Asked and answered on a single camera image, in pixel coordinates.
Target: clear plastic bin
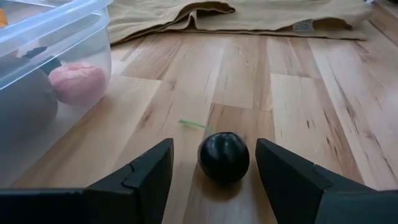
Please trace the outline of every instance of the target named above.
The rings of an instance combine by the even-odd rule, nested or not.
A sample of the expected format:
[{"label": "clear plastic bin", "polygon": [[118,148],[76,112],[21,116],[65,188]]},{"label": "clear plastic bin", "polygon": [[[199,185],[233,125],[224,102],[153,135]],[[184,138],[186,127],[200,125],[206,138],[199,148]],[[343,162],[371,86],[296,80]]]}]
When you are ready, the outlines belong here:
[{"label": "clear plastic bin", "polygon": [[3,1],[0,187],[37,162],[104,95],[112,0]]}]

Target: green string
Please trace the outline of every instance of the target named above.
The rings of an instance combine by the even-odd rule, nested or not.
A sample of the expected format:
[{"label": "green string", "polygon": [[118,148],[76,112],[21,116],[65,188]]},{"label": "green string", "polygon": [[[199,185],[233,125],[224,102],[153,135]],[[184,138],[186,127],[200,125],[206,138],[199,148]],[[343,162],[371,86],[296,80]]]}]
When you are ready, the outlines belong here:
[{"label": "green string", "polygon": [[199,128],[203,128],[209,134],[213,134],[213,130],[211,130],[211,128],[209,128],[206,125],[198,124],[198,123],[195,123],[195,122],[192,122],[192,121],[187,121],[187,120],[184,120],[184,119],[181,119],[180,121],[178,121],[178,123],[187,124],[187,125],[192,125],[192,126],[196,126],[196,127],[199,127]]}]

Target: dark green ball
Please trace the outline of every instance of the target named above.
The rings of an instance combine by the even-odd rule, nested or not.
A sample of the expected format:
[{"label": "dark green ball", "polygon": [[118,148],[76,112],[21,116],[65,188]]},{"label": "dark green ball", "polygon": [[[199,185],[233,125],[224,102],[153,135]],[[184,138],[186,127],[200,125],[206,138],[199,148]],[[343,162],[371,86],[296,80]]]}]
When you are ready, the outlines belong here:
[{"label": "dark green ball", "polygon": [[216,133],[198,149],[199,165],[204,173],[220,185],[241,180],[249,169],[250,157],[243,139],[235,133]]}]

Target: khaki fabric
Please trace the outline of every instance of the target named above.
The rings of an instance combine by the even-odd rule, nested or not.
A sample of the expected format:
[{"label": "khaki fabric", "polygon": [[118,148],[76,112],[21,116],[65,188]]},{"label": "khaki fabric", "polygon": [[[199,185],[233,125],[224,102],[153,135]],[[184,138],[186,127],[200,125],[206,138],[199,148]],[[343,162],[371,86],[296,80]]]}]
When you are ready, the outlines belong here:
[{"label": "khaki fabric", "polygon": [[[168,30],[365,39],[357,26],[371,15],[362,0],[114,0],[112,44]],[[313,31],[293,25],[313,21]]]}]

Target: pink fruit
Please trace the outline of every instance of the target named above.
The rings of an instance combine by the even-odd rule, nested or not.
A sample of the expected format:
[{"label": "pink fruit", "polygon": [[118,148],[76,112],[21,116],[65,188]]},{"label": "pink fruit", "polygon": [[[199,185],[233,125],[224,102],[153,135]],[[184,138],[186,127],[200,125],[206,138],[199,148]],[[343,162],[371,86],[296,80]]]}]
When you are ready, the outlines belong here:
[{"label": "pink fruit", "polygon": [[106,89],[106,75],[87,62],[64,65],[53,70],[50,82],[58,100],[68,105],[87,105],[100,99]]}]

